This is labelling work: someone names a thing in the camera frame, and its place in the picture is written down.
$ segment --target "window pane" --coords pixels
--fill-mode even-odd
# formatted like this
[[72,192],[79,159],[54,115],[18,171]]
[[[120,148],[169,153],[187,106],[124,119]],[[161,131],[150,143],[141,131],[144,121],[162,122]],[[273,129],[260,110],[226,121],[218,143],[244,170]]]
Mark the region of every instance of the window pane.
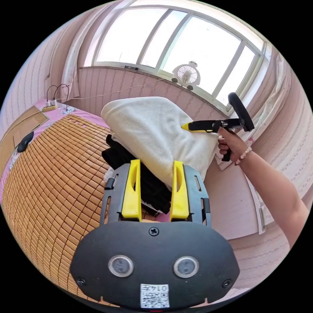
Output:
[[254,52],[252,52],[247,46],[245,46],[234,69],[232,70],[231,74],[226,80],[226,83],[224,84],[218,96],[216,97],[216,99],[225,106],[228,105],[228,95],[231,92],[236,92],[239,85],[243,81],[245,75],[247,74],[251,66],[254,56],[255,56]]
[[206,14],[232,27],[240,34],[245,36],[248,40],[250,40],[259,50],[262,50],[263,40],[251,29],[249,29],[247,26],[238,21],[237,20],[238,18],[234,19],[233,17],[229,16],[223,11],[212,8],[206,3],[189,0],[137,0],[131,4],[131,6],[142,6],[142,5],[174,6]]
[[166,9],[132,9],[120,15],[102,43],[97,61],[136,64],[156,22]]
[[151,40],[141,64],[156,67],[159,57],[173,31],[186,15],[187,13],[185,12],[172,11],[167,16]]
[[195,61],[201,78],[199,87],[212,94],[240,42],[220,27],[193,17],[175,43],[163,70],[172,73],[176,66]]

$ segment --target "hand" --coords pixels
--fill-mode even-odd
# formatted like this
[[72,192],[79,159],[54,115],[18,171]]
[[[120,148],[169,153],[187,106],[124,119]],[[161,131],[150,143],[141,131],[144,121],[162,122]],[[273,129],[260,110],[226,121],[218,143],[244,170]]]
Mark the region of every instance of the hand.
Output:
[[218,139],[219,153],[225,155],[227,150],[231,150],[231,161],[236,162],[247,150],[247,145],[234,132],[228,132],[220,127],[218,133],[221,135]]

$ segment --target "pink bracelet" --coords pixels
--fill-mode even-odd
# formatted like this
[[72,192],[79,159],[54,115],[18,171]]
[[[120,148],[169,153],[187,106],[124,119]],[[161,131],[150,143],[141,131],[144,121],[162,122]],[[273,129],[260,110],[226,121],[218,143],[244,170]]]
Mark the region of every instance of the pink bracelet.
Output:
[[240,156],[240,158],[235,162],[235,166],[239,165],[239,163],[244,159],[244,157],[252,150],[251,147],[249,147],[244,154]]

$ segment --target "finger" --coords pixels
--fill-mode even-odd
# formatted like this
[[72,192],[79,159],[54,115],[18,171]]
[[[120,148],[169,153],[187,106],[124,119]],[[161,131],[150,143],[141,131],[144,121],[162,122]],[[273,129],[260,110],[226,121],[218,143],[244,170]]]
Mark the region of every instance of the finger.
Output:
[[234,133],[230,133],[229,131],[227,131],[227,130],[226,130],[225,128],[223,128],[223,127],[220,127],[220,128],[218,129],[218,133],[219,133],[220,135],[222,135],[226,140],[227,140],[227,139],[230,139],[231,136],[234,135]]
[[220,144],[227,144],[227,143],[226,143],[226,139],[223,138],[223,137],[220,137],[220,138],[218,139],[218,143],[220,143]]
[[226,144],[219,144],[219,145],[218,145],[218,148],[219,148],[220,150],[228,150],[228,149],[229,149],[229,146],[226,145]]

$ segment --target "bamboo mat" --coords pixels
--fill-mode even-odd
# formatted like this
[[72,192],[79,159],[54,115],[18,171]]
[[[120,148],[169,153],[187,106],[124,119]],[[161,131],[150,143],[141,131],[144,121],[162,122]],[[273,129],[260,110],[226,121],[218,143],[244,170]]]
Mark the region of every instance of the bamboo mat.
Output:
[[7,223],[31,262],[51,282],[85,299],[69,266],[79,241],[99,226],[109,168],[101,152],[109,133],[78,116],[63,117],[21,153],[2,198]]
[[44,122],[48,120],[48,118],[39,111],[36,107],[31,107],[27,111],[25,111],[14,123],[10,126],[10,128],[6,131],[3,140],[0,142],[0,176],[3,174],[3,171],[15,150],[14,145],[14,134],[16,132],[20,132],[22,138],[25,137],[30,131],[24,133],[24,130],[27,128],[28,122],[31,119],[35,119],[38,122],[38,125],[42,125]]

